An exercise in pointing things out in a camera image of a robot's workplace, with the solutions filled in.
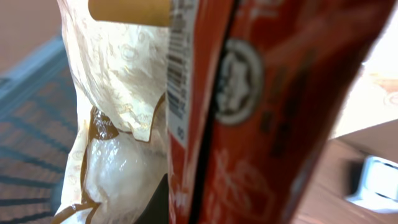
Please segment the beige brown snack bag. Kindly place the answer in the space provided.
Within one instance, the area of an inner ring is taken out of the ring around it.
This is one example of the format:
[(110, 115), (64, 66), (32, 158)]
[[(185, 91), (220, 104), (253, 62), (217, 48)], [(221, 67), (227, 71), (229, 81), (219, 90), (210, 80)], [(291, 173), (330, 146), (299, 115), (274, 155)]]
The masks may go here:
[(169, 30), (102, 22), (58, 0), (78, 133), (54, 223), (135, 223), (167, 173)]

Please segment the red snack stick packet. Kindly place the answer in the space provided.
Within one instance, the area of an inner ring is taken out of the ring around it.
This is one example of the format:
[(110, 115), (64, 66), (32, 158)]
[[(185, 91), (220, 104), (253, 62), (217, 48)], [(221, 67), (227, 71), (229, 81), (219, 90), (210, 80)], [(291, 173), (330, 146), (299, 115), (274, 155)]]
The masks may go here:
[(173, 1), (170, 223), (288, 223), (394, 4)]

